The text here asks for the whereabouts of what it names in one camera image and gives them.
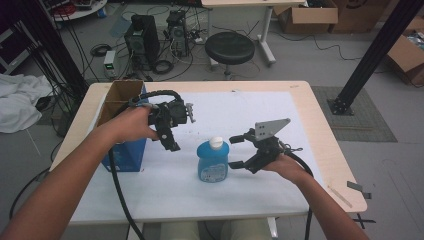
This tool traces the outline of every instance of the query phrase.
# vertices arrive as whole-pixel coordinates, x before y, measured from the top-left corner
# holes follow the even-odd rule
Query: blue bottle
[[[227,177],[230,148],[222,137],[213,137],[197,148],[198,175],[204,182],[220,182]]]

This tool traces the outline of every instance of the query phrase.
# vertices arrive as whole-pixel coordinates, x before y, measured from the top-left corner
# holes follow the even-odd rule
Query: black stool seat
[[[244,35],[236,32],[221,32],[206,40],[205,50],[209,57],[219,63],[238,65],[253,58],[255,45]]]

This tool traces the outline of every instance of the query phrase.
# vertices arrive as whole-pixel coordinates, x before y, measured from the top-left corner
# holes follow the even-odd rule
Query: forearm
[[[113,140],[94,130],[40,184],[0,239],[59,239]]]
[[[368,239],[365,233],[311,177],[296,183],[308,201],[327,239]]]

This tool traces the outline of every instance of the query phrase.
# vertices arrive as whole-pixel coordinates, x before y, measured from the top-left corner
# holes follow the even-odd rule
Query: white bottle cap
[[[209,145],[213,150],[221,149],[223,143],[224,140],[222,139],[222,137],[213,137],[209,140]]]

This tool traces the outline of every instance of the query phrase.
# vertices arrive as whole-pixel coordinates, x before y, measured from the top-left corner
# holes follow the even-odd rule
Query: open cardboard box
[[[290,34],[326,33],[330,24],[338,22],[337,6],[331,0],[323,0],[325,8],[275,6],[281,29]]]
[[[100,109],[96,127],[112,119],[123,104],[128,102],[130,98],[138,96],[140,93],[146,93],[143,81],[114,81]],[[113,147],[113,155],[116,170],[118,172],[140,171],[145,146],[145,138],[137,141],[115,144]],[[103,158],[102,164],[110,171],[108,154]]]
[[[331,33],[370,32],[391,0],[333,0],[339,9],[339,22],[330,26]]]
[[[387,56],[390,65],[405,83],[424,85],[424,50],[406,38],[414,31],[424,33],[423,17],[415,17],[411,21]]]

